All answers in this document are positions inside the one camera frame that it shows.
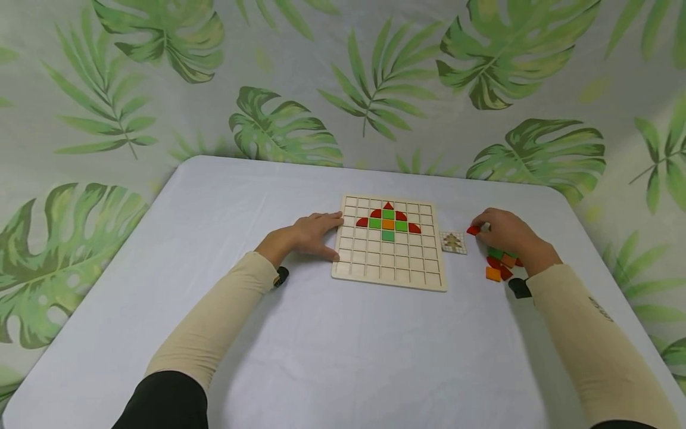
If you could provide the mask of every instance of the orange square tile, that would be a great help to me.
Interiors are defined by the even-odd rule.
[[[493,281],[502,281],[502,277],[500,277],[500,270],[496,270],[492,266],[486,267],[486,278]]]
[[[506,267],[512,268],[513,266],[515,266],[515,262],[517,262],[517,260],[509,256],[507,253],[505,253],[503,254],[503,257],[500,258],[500,262],[502,262],[503,265],[505,265]]]

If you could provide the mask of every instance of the pattern card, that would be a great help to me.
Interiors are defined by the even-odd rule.
[[[464,241],[464,233],[455,231],[441,231],[440,247],[446,252],[467,254],[467,245]]]
[[[346,195],[331,276],[445,292],[436,208],[429,203]]]

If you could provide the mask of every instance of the arm sleeve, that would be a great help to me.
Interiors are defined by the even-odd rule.
[[[624,420],[681,427],[646,362],[571,267],[552,266],[527,285],[590,426]]]
[[[169,335],[150,360],[145,376],[177,371],[198,382],[206,393],[229,346],[278,276],[259,253],[245,255]]]

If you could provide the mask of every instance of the fabric backdrop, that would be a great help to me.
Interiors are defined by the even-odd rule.
[[[0,404],[197,154],[553,187],[686,391],[685,91],[683,0],[4,0]]]

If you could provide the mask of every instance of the green tile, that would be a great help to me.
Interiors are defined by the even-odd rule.
[[[383,230],[381,232],[381,239],[385,242],[394,242],[395,241],[395,233],[393,231]]]
[[[488,256],[493,256],[495,259],[501,260],[503,255],[503,251],[499,251],[498,249],[493,247],[488,248]]]

